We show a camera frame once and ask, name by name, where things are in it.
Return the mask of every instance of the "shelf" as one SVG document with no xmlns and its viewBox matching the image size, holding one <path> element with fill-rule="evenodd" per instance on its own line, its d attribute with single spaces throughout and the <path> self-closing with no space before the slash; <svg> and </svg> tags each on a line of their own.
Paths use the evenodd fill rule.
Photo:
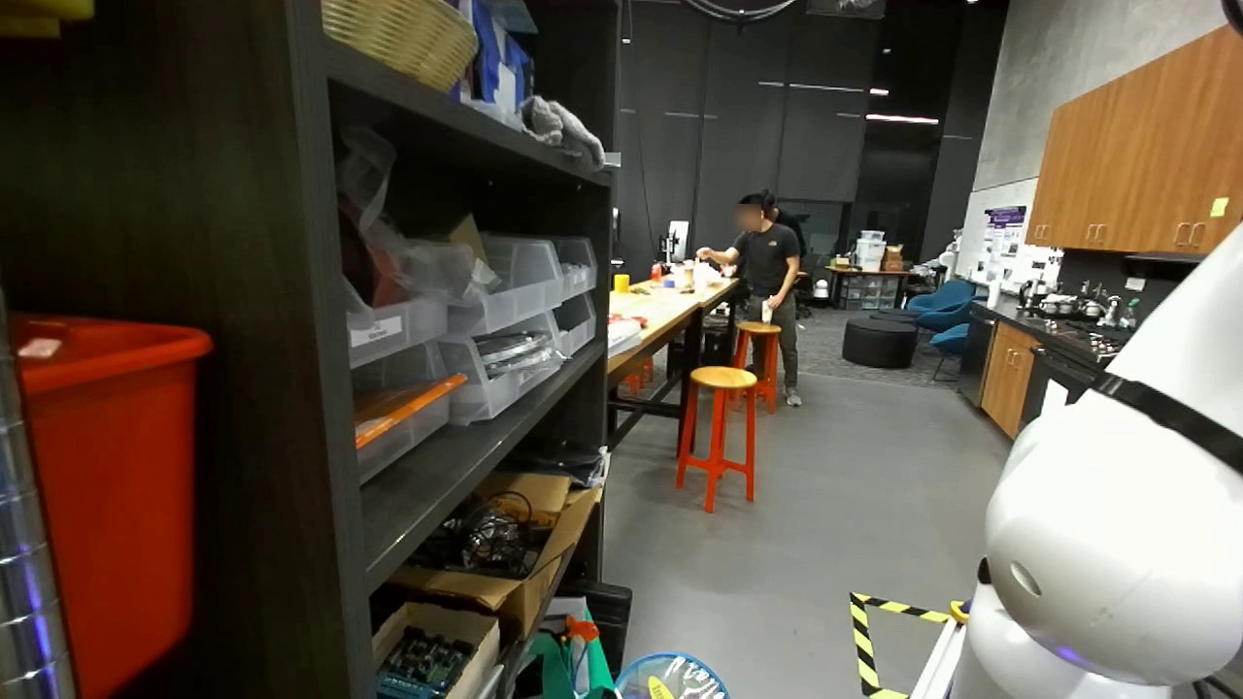
<svg viewBox="0 0 1243 699">
<path fill-rule="evenodd" d="M 600 343 L 503 416 L 439 431 L 370 480 L 361 489 L 365 592 L 375 592 L 599 361 Z"/>
<path fill-rule="evenodd" d="M 539 148 L 525 134 L 512 134 L 445 92 L 433 92 L 418 87 L 415 77 L 405 77 L 354 46 L 343 46 L 327 40 L 327 73 L 335 87 L 345 87 L 372 104 L 350 100 L 350 118 L 375 118 L 375 110 L 396 110 L 405 122 L 418 122 L 418 127 L 400 127 L 400 139 L 415 139 L 418 157 L 433 157 L 433 162 L 459 162 L 477 168 L 490 176 L 564 176 L 593 188 L 611 188 L 611 172 L 590 172 L 577 161 Z"/>
</svg>

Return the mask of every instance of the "cardboard box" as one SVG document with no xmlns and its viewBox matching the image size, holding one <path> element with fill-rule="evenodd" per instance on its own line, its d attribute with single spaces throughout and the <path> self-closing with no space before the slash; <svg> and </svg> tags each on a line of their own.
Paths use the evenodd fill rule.
<svg viewBox="0 0 1243 699">
<path fill-rule="evenodd" d="M 466 660 L 459 682 L 445 699 L 477 699 L 490 682 L 499 655 L 497 618 L 445 609 L 428 601 L 405 601 L 372 636 L 372 669 L 379 671 L 383 655 L 400 645 L 405 628 L 424 628 L 432 636 L 466 642 L 475 655 Z"/>
<path fill-rule="evenodd" d="M 486 480 L 480 493 L 503 493 L 503 489 L 525 493 L 537 517 L 552 519 L 552 537 L 528 580 L 405 567 L 393 575 L 393 587 L 405 587 L 415 598 L 449 598 L 449 601 L 471 601 L 477 609 L 490 609 L 499 618 L 499 634 L 507 645 L 528 636 L 539 624 L 542 601 L 556 596 L 558 575 L 573 561 L 573 546 L 584 539 L 599 489 L 571 493 L 571 478 L 552 478 L 552 473 L 497 473 Z"/>
</svg>

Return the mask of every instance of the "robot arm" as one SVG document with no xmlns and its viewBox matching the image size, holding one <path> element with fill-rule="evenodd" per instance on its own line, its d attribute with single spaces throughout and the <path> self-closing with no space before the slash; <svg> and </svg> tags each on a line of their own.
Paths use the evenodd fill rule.
<svg viewBox="0 0 1243 699">
<path fill-rule="evenodd" d="M 1243 224 L 1095 394 L 1013 442 L 987 509 L 991 581 L 976 596 L 959 699 L 982 697 L 972 682 L 991 699 L 1170 697 L 1237 651 L 1237 301 Z"/>
</svg>

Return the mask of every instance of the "orange stool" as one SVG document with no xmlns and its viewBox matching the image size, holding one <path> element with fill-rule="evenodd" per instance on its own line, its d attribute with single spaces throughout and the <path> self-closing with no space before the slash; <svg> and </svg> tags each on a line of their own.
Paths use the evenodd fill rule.
<svg viewBox="0 0 1243 699">
<path fill-rule="evenodd" d="M 753 345 L 760 357 L 756 369 L 760 369 L 760 385 L 753 390 L 774 413 L 775 413 L 775 339 L 780 339 L 780 328 L 767 328 L 767 324 L 739 324 L 739 339 L 735 339 L 735 365 L 745 369 L 745 345 Z"/>
<path fill-rule="evenodd" d="M 695 423 L 699 423 L 699 385 L 712 390 L 712 448 L 705 453 L 690 453 L 695 448 Z M 683 440 L 675 448 L 675 484 L 683 484 L 686 469 L 705 469 L 703 484 L 703 509 L 716 512 L 716 484 L 726 478 L 726 469 L 745 478 L 745 501 L 753 501 L 753 372 L 739 365 L 699 365 L 686 385 L 686 413 L 683 413 Z M 745 404 L 745 457 L 726 457 L 726 420 L 730 400 L 740 396 Z"/>
</svg>

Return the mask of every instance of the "trash can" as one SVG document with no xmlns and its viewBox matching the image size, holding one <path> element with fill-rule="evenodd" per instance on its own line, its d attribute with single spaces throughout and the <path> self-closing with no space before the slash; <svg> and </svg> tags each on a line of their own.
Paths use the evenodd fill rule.
<svg viewBox="0 0 1243 699">
<path fill-rule="evenodd" d="M 195 361 L 185 328 L 11 320 L 77 697 L 117 697 L 195 614 Z"/>
</svg>

